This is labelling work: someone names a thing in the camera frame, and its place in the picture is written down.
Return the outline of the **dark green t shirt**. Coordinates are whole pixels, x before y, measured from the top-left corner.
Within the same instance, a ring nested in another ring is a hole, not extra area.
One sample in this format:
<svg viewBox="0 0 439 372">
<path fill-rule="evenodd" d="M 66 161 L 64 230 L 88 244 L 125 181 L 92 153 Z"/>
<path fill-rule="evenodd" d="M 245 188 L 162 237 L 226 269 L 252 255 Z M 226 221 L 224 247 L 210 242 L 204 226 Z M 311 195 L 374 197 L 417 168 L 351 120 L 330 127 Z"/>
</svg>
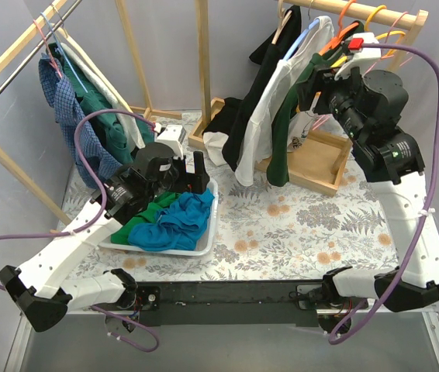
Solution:
<svg viewBox="0 0 439 372">
<path fill-rule="evenodd" d="M 317 53 L 312 55 L 307 67 L 314 67 L 322 61 L 322 57 Z M 272 154 L 269 157 L 268 168 L 266 170 L 269 184 L 277 187 L 284 186 L 289 181 L 287 147 L 289 144 L 289 128 L 292 117 L 296 114 L 298 96 L 296 82 L 289 89 L 275 119 L 271 124 L 272 129 Z"/>
</svg>

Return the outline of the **black t shirt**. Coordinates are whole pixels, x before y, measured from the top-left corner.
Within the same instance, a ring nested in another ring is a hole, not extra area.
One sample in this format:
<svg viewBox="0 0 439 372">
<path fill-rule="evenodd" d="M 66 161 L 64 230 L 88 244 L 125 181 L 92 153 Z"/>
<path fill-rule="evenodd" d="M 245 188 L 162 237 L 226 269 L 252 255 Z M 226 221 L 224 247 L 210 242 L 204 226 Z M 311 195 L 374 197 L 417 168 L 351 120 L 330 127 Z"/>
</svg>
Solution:
<svg viewBox="0 0 439 372">
<path fill-rule="evenodd" d="M 251 62 L 259 65 L 254 81 L 238 106 L 228 113 L 222 124 L 226 125 L 226 142 L 221 154 L 232 171 L 237 169 L 240 149 L 246 133 L 247 122 L 275 72 L 277 63 L 288 51 L 292 43 L 302 32 L 302 15 L 300 7 L 293 5 L 288 9 L 289 19 L 282 27 L 278 39 L 273 42 L 273 32 L 250 56 Z"/>
</svg>

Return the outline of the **wooden clothes rack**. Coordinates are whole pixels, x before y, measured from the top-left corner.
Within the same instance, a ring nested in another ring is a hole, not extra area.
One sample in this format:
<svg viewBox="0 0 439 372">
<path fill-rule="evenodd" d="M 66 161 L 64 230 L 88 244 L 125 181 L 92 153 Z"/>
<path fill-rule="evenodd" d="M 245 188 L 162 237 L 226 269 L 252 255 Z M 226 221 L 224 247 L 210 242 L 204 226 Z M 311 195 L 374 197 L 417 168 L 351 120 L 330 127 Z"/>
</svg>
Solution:
<svg viewBox="0 0 439 372">
<path fill-rule="evenodd" d="M 414 43 L 428 17 L 426 10 L 420 10 L 416 14 L 402 14 L 390 9 L 363 5 L 360 2 L 353 5 L 349 5 L 346 1 L 292 1 L 291 3 L 308 10 L 342 14 L 366 23 L 374 22 L 402 29 L 405 31 L 405 36 L 400 40 L 403 45 Z M 207 2 L 197 1 L 196 8 L 199 32 L 199 74 L 203 99 L 207 100 L 210 98 Z M 341 136 L 316 128 L 311 129 L 300 147 L 288 154 L 290 181 L 321 194 L 334 196 L 346 167 L 350 145 L 350 141 Z"/>
<path fill-rule="evenodd" d="M 0 56 L 0 74 L 4 69 L 14 61 L 14 59 L 22 52 L 30 42 L 36 36 L 41 34 L 41 29 L 49 24 L 49 20 L 52 19 L 56 11 L 62 9 L 66 4 L 65 1 L 53 1 L 45 9 L 46 16 L 38 17 L 33 20 L 33 23 L 26 28 L 26 30 L 12 43 L 11 46 Z M 81 57 L 81 59 L 91 67 L 91 69 L 101 78 L 103 81 L 107 79 L 103 76 L 103 73 L 95 66 L 93 62 L 89 59 L 86 52 L 82 50 L 74 41 L 72 37 L 68 35 L 65 30 L 60 30 L 62 27 L 62 22 L 66 21 L 68 17 L 74 12 L 74 10 L 81 4 L 80 1 L 75 1 L 67 11 L 60 16 L 60 20 L 54 24 L 53 29 L 45 35 L 48 39 L 54 35 L 56 31 L 60 32 L 63 38 L 66 39 L 67 43 L 76 49 Z M 169 119 L 181 119 L 182 114 L 173 111 L 163 111 L 158 110 L 153 107 L 148 84 L 145 78 L 145 73 L 143 71 L 143 64 L 140 59 L 139 49 L 137 46 L 137 41 L 133 35 L 133 30 L 130 22 L 130 17 L 127 11 L 127 6 L 124 1 L 116 1 L 116 9 L 119 14 L 119 20 L 122 24 L 123 33 L 126 38 L 127 46 L 130 50 L 130 55 L 132 57 L 133 66 L 137 73 L 138 81 L 140 84 L 141 91 L 143 93 L 145 106 L 136 107 L 129 105 L 126 100 L 117 92 L 117 90 L 111 84 L 107 84 L 113 94 L 118 98 L 119 103 L 128 111 L 133 111 L 137 115 L 143 116 L 145 119 L 151 119 L 153 117 L 162 117 Z M 40 41 L 38 44 L 23 58 L 20 64 L 9 74 L 9 76 L 0 85 L 0 95 L 4 90 L 18 77 L 22 70 L 27 66 L 27 64 L 40 52 L 43 42 Z M 36 184 L 31 177 L 0 147 L 0 164 L 23 186 L 26 187 L 44 206 L 46 206 L 60 222 L 68 225 L 71 219 L 64 213 L 64 211 L 54 202 L 47 193 Z"/>
</svg>

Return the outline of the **bright green t shirt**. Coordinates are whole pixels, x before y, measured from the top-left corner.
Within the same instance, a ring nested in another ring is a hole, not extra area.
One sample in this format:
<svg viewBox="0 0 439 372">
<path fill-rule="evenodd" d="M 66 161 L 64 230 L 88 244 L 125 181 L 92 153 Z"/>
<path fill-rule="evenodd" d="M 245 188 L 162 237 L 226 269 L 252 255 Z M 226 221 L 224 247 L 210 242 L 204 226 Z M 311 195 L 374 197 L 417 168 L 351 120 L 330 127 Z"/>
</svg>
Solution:
<svg viewBox="0 0 439 372">
<path fill-rule="evenodd" d="M 113 233 L 110 237 L 110 242 L 119 245 L 129 245 L 128 237 L 134 226 L 142 223 L 155 223 L 155 215 L 161 209 L 168 208 L 180 196 L 180 193 L 166 191 L 162 195 L 156 197 L 143 212 L 132 217 L 121 229 Z"/>
</svg>

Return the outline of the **left wooden clothes rack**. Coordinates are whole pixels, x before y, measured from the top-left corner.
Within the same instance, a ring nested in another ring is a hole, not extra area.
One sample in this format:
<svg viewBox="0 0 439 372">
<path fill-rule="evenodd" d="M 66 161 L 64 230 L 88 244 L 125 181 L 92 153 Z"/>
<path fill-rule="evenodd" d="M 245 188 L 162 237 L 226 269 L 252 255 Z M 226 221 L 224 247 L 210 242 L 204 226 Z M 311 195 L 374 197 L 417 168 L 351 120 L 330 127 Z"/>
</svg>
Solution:
<svg viewBox="0 0 439 372">
<path fill-rule="evenodd" d="M 26 30 L 12 43 L 11 46 L 0 56 L 0 74 L 4 69 L 14 61 L 14 59 L 22 52 L 30 42 L 36 36 L 41 34 L 41 29 L 49 24 L 49 20 L 52 19 L 56 11 L 62 9 L 66 4 L 65 1 L 53 1 L 45 9 L 46 16 L 38 17 L 33 20 L 33 23 L 26 28 Z M 74 10 L 81 4 L 80 1 L 75 1 L 67 11 L 60 16 L 60 20 L 54 24 L 53 29 L 45 35 L 48 39 L 54 35 L 56 31 L 60 32 L 63 38 L 66 39 L 67 43 L 76 49 L 81 57 L 81 59 L 91 67 L 91 69 L 101 78 L 103 81 L 107 79 L 103 76 L 103 73 L 95 66 L 93 62 L 89 59 L 86 52 L 82 50 L 74 41 L 72 37 L 68 35 L 65 30 L 60 30 L 62 27 L 62 22 L 66 21 L 68 17 L 74 12 Z M 137 41 L 133 35 L 133 30 L 130 22 L 130 17 L 127 11 L 127 6 L 124 1 L 116 1 L 116 9 L 119 14 L 119 20 L 122 24 L 123 33 L 126 38 L 127 46 L 130 50 L 130 55 L 132 57 L 133 66 L 137 73 L 138 81 L 140 84 L 141 91 L 143 93 L 145 106 L 136 107 L 129 105 L 126 100 L 117 92 L 117 90 L 111 84 L 107 84 L 113 94 L 118 98 L 119 103 L 128 111 L 133 111 L 137 115 L 143 116 L 145 119 L 151 119 L 153 117 L 162 117 L 169 119 L 181 119 L 182 114 L 173 111 L 163 111 L 158 110 L 153 107 L 148 84 L 145 78 L 145 73 L 143 71 L 143 64 L 140 59 L 139 49 L 137 46 Z M 9 76 L 0 85 L 0 95 L 4 90 L 18 77 L 22 70 L 27 66 L 27 64 L 40 52 L 43 42 L 40 41 L 38 44 L 23 58 L 20 64 L 9 74 Z M 44 206 L 46 206 L 60 222 L 68 225 L 71 219 L 64 213 L 64 211 L 54 202 L 47 193 L 36 184 L 31 177 L 0 147 L 0 164 L 23 186 L 26 187 Z"/>
</svg>

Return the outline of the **white plastic basket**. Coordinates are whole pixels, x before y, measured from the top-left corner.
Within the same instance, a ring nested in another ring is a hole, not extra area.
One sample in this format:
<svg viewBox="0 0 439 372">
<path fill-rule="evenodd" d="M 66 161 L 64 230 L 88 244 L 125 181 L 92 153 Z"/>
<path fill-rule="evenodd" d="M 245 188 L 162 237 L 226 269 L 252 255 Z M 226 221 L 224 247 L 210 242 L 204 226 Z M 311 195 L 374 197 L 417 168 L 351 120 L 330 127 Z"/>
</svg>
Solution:
<svg viewBox="0 0 439 372">
<path fill-rule="evenodd" d="M 201 194 L 166 191 L 101 246 L 141 253 L 203 256 L 212 248 L 218 204 L 218 184 L 214 179 L 209 180 Z"/>
</svg>

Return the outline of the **light blue hanger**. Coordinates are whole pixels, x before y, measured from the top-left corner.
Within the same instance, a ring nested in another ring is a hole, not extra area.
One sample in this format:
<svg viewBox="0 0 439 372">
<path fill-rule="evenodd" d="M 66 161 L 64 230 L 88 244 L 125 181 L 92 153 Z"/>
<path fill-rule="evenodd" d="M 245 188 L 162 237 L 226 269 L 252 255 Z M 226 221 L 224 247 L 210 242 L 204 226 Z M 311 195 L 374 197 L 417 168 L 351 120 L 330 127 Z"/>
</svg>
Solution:
<svg viewBox="0 0 439 372">
<path fill-rule="evenodd" d="M 306 29 L 302 31 L 302 33 L 297 37 L 294 43 L 289 47 L 288 51 L 285 53 L 285 56 L 282 58 L 284 61 L 289 60 L 296 53 L 309 32 L 316 28 L 319 23 L 320 21 L 318 19 L 315 19 L 308 25 Z"/>
</svg>

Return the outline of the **wooden hanger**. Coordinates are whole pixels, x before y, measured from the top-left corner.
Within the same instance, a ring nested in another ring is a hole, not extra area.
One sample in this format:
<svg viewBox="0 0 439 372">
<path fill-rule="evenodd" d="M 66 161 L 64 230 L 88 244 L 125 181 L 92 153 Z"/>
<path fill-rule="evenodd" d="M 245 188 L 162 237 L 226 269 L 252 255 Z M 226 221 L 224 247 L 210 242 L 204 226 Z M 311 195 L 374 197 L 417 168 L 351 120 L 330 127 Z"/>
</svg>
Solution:
<svg viewBox="0 0 439 372">
<path fill-rule="evenodd" d="M 278 38 L 280 37 L 283 28 L 289 21 L 290 17 L 292 16 L 292 11 L 290 9 L 284 9 L 283 8 L 284 1 L 278 0 L 277 3 L 277 17 L 278 17 L 278 25 L 277 29 L 275 30 L 275 34 L 271 40 L 271 43 L 275 45 L 278 41 Z"/>
</svg>

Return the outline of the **yellow hanger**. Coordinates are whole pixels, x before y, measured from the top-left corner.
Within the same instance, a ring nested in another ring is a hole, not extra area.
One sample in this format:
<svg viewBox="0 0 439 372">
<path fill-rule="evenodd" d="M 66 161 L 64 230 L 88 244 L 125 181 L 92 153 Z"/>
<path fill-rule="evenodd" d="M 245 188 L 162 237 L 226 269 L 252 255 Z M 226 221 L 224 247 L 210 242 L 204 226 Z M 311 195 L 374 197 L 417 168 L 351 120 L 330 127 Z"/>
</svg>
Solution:
<svg viewBox="0 0 439 372">
<path fill-rule="evenodd" d="M 368 16 L 368 18 L 365 20 L 365 31 L 369 31 L 369 25 L 373 18 L 382 10 L 386 10 L 387 7 L 385 5 L 379 5 L 375 7 L 371 15 Z M 384 40 L 385 43 L 388 43 L 390 36 L 397 36 L 396 44 L 399 44 L 402 39 L 405 37 L 406 33 L 404 31 L 395 30 L 396 24 L 399 20 L 401 20 L 405 15 L 407 15 L 408 12 L 402 12 L 400 16 L 398 16 L 392 25 L 389 27 L 389 30 L 386 33 L 382 33 L 380 35 L 377 35 L 375 38 L 377 40 Z M 347 61 L 347 56 L 343 55 L 340 57 L 334 64 L 331 65 L 331 67 L 340 67 Z"/>
</svg>

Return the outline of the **pink hanger on left rack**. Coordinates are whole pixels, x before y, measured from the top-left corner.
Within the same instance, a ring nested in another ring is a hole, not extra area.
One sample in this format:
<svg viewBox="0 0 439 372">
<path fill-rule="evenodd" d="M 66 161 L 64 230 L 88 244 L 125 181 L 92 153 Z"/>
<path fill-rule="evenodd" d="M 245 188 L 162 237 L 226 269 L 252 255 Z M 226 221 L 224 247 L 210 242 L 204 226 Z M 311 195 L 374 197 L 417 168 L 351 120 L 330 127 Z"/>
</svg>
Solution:
<svg viewBox="0 0 439 372">
<path fill-rule="evenodd" d="M 50 51 L 49 44 L 47 42 L 47 38 L 44 36 L 42 29 L 40 28 L 38 22 L 35 19 L 33 20 L 33 24 L 35 25 L 38 33 L 40 34 L 40 36 L 42 38 L 43 44 L 44 44 L 44 46 L 46 48 L 47 55 L 49 57 L 50 66 L 56 71 L 57 76 L 59 78 L 62 78 L 63 74 L 61 73 L 61 71 L 60 71 L 60 69 L 59 69 L 59 67 L 58 67 L 58 65 L 57 65 L 57 63 L 56 63 L 56 61 L 55 61 L 51 51 Z"/>
</svg>

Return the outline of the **teal blue t shirt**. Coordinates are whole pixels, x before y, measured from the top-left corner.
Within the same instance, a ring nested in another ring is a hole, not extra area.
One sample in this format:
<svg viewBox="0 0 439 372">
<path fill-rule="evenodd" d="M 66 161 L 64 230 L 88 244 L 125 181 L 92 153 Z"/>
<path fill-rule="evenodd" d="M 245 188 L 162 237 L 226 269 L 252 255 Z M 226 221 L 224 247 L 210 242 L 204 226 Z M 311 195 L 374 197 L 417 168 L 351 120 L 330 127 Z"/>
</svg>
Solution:
<svg viewBox="0 0 439 372">
<path fill-rule="evenodd" d="M 193 251 L 206 231 L 214 199 L 210 190 L 202 194 L 181 194 L 155 215 L 155 223 L 134 226 L 128 243 L 148 252 Z"/>
</svg>

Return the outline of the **orange hanger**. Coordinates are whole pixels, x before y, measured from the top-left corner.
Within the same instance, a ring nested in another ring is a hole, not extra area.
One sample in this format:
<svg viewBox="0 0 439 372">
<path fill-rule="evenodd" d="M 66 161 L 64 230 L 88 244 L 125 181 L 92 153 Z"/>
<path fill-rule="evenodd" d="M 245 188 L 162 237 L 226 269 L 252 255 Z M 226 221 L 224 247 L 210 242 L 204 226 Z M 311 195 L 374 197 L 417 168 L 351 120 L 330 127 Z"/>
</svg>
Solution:
<svg viewBox="0 0 439 372">
<path fill-rule="evenodd" d="M 338 31 L 336 35 L 318 52 L 319 55 L 324 55 L 327 51 L 335 48 L 340 43 L 340 41 L 344 38 L 347 32 L 352 31 L 358 26 L 358 22 L 354 21 L 349 26 L 343 27 L 343 18 L 346 15 L 347 10 L 354 3 L 355 0 L 349 0 L 347 4 L 342 8 L 337 20 Z"/>
</svg>

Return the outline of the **white t shirt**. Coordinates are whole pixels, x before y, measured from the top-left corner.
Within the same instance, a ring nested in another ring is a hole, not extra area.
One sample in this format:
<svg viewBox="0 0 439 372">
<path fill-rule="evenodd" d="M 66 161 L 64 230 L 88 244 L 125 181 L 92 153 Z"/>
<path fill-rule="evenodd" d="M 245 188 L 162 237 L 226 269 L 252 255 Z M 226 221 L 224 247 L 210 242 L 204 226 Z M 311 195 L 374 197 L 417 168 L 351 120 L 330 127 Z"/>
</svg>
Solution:
<svg viewBox="0 0 439 372">
<path fill-rule="evenodd" d="M 271 124 L 289 89 L 306 68 L 312 55 L 319 52 L 334 36 L 334 25 L 327 15 L 316 17 L 319 25 L 311 30 L 300 48 L 287 61 L 281 59 L 275 68 L 261 99 L 247 123 L 235 177 L 249 187 L 254 183 L 254 166 L 272 154 Z"/>
</svg>

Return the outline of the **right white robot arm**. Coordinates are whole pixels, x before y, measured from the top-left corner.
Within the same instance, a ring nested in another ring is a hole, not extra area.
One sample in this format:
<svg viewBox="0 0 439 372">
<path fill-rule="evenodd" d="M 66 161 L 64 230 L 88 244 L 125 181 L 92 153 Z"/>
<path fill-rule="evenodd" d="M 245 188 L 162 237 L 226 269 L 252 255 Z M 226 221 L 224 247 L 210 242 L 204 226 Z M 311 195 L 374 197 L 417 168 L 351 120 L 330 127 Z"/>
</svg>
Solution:
<svg viewBox="0 0 439 372">
<path fill-rule="evenodd" d="M 380 299 L 393 312 L 422 308 L 439 300 L 439 234 L 425 207 L 427 182 L 416 140 L 398 122 L 409 95 L 393 72 L 362 74 L 351 68 L 346 78 L 331 67 L 315 67 L 297 85 L 299 106 L 330 114 L 352 143 L 356 163 L 384 212 L 400 261 L 388 270 L 343 267 L 324 275 L 312 301 L 339 308 L 350 297 Z"/>
</svg>

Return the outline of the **cream plastic hanger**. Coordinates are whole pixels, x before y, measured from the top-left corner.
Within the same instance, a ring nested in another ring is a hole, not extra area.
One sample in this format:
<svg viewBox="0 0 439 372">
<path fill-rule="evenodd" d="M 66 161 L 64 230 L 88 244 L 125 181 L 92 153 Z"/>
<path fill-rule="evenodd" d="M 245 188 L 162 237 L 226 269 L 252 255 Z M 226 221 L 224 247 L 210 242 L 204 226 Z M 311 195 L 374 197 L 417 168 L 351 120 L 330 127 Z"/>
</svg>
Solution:
<svg viewBox="0 0 439 372">
<path fill-rule="evenodd" d="M 124 109 L 132 112 L 129 104 L 122 97 L 122 95 L 116 90 L 116 88 L 109 82 L 105 75 L 99 70 L 92 59 L 87 55 L 87 53 L 80 47 L 80 45 L 63 29 L 60 28 L 56 31 L 56 34 L 61 35 L 67 42 L 67 44 L 74 49 L 78 56 L 85 62 L 85 64 L 101 79 L 105 86 L 115 95 L 119 104 L 121 104 Z"/>
</svg>

